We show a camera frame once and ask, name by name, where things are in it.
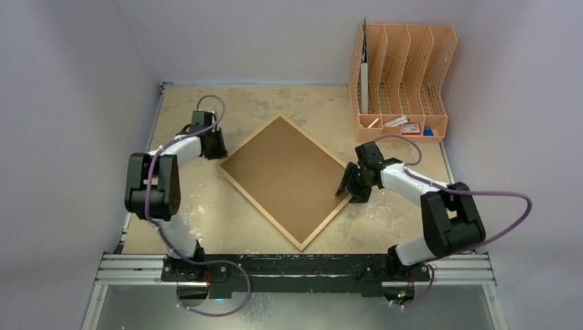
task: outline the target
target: plastic desk organizer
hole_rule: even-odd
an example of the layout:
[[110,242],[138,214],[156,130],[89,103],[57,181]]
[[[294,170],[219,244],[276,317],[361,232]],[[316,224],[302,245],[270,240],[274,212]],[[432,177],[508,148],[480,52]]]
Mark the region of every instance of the plastic desk organizer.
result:
[[[418,124],[421,130],[421,134],[406,135],[408,138],[415,142],[442,141],[448,116],[441,101],[441,86],[457,45],[453,27],[366,24],[368,114],[360,111],[362,42],[361,26],[349,78],[356,141],[368,142],[381,134],[401,135],[400,126],[384,126],[401,116],[408,116],[409,124]],[[377,118],[376,124],[367,128]],[[431,129],[433,136],[423,136],[424,129]]]

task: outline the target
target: wooden frame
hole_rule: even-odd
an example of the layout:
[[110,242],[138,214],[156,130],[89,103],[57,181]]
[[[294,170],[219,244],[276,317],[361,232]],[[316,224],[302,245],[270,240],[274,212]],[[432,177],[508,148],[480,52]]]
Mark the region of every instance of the wooden frame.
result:
[[[335,160],[337,163],[339,163],[342,167],[346,167],[346,163],[343,162],[340,158],[338,158],[336,155],[334,155],[332,152],[330,152],[325,146],[323,146],[321,143],[319,143],[317,140],[315,140],[313,137],[311,137],[306,131],[304,131],[301,127],[299,127],[298,125],[296,125],[296,123],[294,123],[292,120],[290,120],[289,118],[285,117],[283,114],[279,114],[276,117],[274,117],[273,119],[271,119],[268,123],[266,123],[265,125],[263,125],[260,129],[258,129],[257,131],[255,131],[253,134],[251,134],[249,137],[247,137],[242,143],[241,145],[239,145],[237,148],[235,148],[233,150],[233,152],[231,152],[231,155],[234,155],[239,149],[241,149],[243,146],[245,146],[249,141],[251,141],[251,139],[255,138],[259,133],[261,133],[266,127],[268,127],[271,123],[273,123],[275,120],[282,118],[284,119],[288,124],[290,124],[292,127],[295,128],[295,130],[297,130],[298,132],[300,132],[302,135],[304,135],[308,140],[310,140],[310,142],[312,142],[313,144],[315,144],[319,149],[321,149],[322,151],[324,151],[331,159]],[[324,221],[322,221],[320,223],[320,225],[303,241],[300,242],[298,241],[294,236],[292,236],[292,234],[290,234],[266,209],[264,209],[264,207],[262,207],[262,205],[255,200],[255,198],[253,198],[253,196],[251,196],[250,193],[248,193],[238,182],[237,180],[235,180],[235,178],[233,178],[223,167],[222,164],[226,161],[228,161],[230,159],[230,157],[227,157],[225,159],[223,159],[220,163],[219,163],[219,170],[221,171],[221,173],[223,173],[223,175],[225,175],[225,177],[227,178],[227,180],[233,184],[233,186],[235,186],[235,188],[241,192],[241,194],[243,194],[243,196],[245,196],[245,198],[247,198],[251,204],[253,204],[253,206],[255,206],[255,208],[257,208],[257,210],[259,210],[259,212],[261,212],[268,220],[269,222],[271,222],[287,239],[289,239],[300,251],[303,251],[312,241],[313,239],[318,236],[318,234],[320,234],[320,232],[324,229],[324,227],[326,227],[328,225],[328,223],[330,223],[330,221],[332,220],[332,218],[334,218],[339,211],[346,206],[346,204],[349,202],[350,200],[350,195],[347,195],[339,204],[338,206],[336,206],[336,208],[334,208],[334,210],[332,210],[332,212],[330,212],[328,214],[328,216],[324,219]]]

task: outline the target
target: wooden board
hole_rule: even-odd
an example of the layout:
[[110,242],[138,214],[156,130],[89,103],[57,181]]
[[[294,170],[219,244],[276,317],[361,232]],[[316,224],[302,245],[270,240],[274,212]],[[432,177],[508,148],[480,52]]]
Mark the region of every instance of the wooden board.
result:
[[300,251],[348,203],[346,164],[283,115],[251,135],[221,172]]

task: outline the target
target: white marker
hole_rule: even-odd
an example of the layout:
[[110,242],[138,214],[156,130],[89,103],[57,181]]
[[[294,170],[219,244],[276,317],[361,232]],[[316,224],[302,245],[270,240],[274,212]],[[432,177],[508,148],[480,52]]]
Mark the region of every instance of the white marker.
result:
[[367,126],[368,129],[372,128],[373,126],[375,126],[375,124],[379,122],[379,118],[375,119],[370,125]]

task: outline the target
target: small box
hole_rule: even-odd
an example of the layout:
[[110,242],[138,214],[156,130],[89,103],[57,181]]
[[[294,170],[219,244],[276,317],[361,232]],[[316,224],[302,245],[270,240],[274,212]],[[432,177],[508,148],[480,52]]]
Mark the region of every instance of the small box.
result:
[[403,135],[419,134],[421,133],[421,130],[419,129],[418,124],[404,124],[401,126],[401,133]]

